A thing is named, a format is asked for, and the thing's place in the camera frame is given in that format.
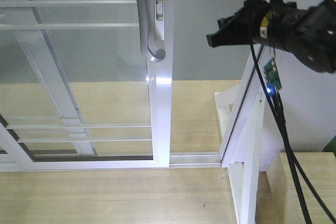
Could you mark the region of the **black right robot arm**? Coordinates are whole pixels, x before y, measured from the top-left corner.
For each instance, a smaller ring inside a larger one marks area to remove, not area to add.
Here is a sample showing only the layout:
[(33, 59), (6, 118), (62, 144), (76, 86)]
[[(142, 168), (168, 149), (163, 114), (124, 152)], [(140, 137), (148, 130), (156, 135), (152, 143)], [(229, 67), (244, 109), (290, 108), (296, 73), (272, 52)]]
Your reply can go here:
[(261, 44), (292, 53), (315, 72), (335, 73), (335, 0), (298, 9), (295, 2), (245, 0), (206, 36), (212, 48)]

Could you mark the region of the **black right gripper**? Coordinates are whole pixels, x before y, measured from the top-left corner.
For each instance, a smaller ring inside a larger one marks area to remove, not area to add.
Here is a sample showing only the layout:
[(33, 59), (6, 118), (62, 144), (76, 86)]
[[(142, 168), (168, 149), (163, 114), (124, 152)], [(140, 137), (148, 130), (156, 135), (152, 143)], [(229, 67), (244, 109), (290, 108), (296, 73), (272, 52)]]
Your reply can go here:
[(219, 30), (206, 36), (212, 48), (230, 45), (249, 45), (259, 36), (261, 20), (271, 9), (271, 4), (282, 0), (245, 0), (243, 7), (233, 16), (217, 21)]

